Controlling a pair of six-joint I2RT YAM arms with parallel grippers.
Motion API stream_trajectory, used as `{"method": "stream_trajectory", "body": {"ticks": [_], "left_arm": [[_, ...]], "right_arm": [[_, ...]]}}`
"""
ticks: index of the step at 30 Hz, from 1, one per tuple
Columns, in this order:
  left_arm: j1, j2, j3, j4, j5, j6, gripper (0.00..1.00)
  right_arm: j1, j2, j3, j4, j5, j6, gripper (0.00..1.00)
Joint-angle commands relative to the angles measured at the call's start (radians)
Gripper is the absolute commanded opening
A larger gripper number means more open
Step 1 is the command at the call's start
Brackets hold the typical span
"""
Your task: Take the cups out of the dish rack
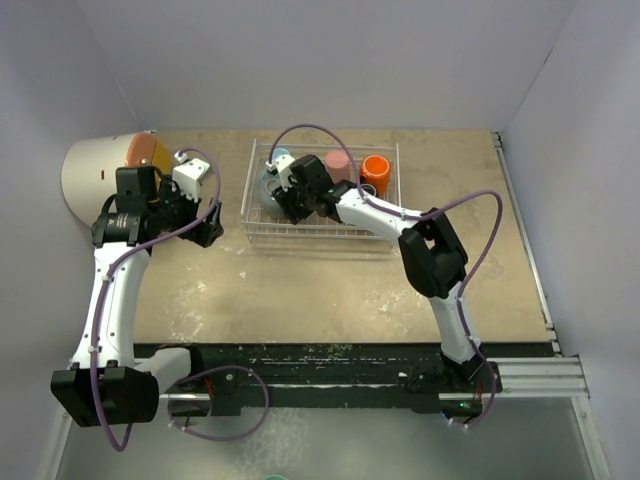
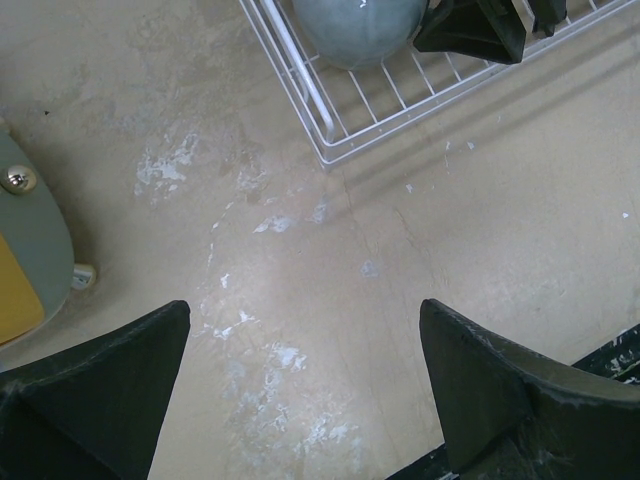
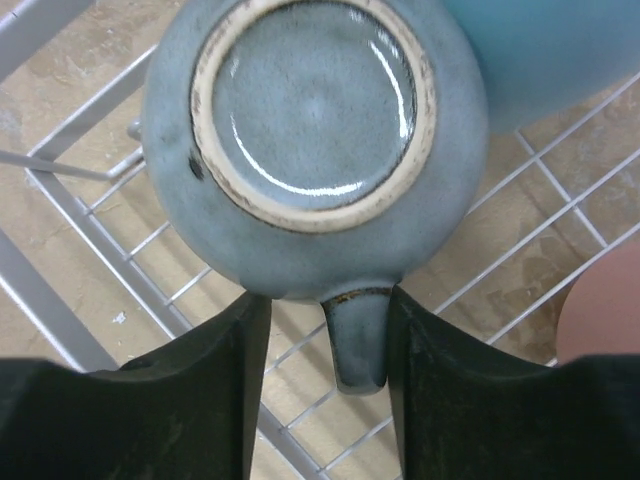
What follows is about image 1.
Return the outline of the grey-blue round mug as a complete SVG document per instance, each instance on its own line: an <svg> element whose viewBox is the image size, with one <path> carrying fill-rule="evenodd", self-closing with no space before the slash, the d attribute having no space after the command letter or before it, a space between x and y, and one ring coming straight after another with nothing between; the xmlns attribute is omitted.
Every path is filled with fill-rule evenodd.
<svg viewBox="0 0 640 480"><path fill-rule="evenodd" d="M273 196L277 188L281 186L278 175L264 171L258 180L259 203L262 211L272 218L284 218L285 214Z"/></svg>

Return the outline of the light blue mug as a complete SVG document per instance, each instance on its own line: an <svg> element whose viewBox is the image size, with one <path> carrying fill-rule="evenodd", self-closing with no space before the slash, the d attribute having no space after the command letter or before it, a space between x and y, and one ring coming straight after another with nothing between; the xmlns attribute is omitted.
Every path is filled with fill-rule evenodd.
<svg viewBox="0 0 640 480"><path fill-rule="evenodd" d="M271 162L278 163L281 161L289 161L292 159L291 153L288 149L278 147L276 148L271 155Z"/></svg>

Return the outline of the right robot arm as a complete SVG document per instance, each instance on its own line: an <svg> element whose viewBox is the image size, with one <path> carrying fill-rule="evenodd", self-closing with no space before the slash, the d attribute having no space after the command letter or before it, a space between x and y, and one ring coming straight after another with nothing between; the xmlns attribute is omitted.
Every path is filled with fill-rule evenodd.
<svg viewBox="0 0 640 480"><path fill-rule="evenodd" d="M266 162L266 171L279 178L272 196L292 224L315 213L337 223L349 224L391 242L401 254L405 276L420 295L429 300L440 332L446 383L467 391L486 368L497 392L497 375L472 329L465 290L486 258L503 215L501 196L490 189L473 192L428 212L405 209L366 193L360 183L334 182L325 165L314 155L298 159L286 154ZM496 201L496 220L478 260L466 269L468 255L446 212L481 196Z"/></svg>

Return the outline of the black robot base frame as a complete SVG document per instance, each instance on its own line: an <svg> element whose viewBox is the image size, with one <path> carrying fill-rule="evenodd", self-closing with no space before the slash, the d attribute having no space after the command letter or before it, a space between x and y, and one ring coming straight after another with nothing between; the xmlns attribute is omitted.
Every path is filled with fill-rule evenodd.
<svg viewBox="0 0 640 480"><path fill-rule="evenodd" d="M403 409L418 414L455 408L480 412L490 391L486 368L461 373L436 343L199 343L189 345L203 379L173 386L175 400L208 400L214 416L244 408Z"/></svg>

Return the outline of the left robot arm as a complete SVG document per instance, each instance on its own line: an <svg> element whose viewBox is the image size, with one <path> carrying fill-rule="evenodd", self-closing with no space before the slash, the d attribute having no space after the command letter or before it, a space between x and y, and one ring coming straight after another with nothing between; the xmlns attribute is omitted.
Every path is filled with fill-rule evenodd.
<svg viewBox="0 0 640 480"><path fill-rule="evenodd" d="M69 367L51 379L53 395L77 425L146 423L173 384L184 392L204 384L206 369L186 347L137 361L134 323L153 247L172 237L208 247L223 234L219 198L199 211L203 184L218 175L198 158L169 174L154 166L116 170L116 191L91 228L95 275L83 334Z"/></svg>

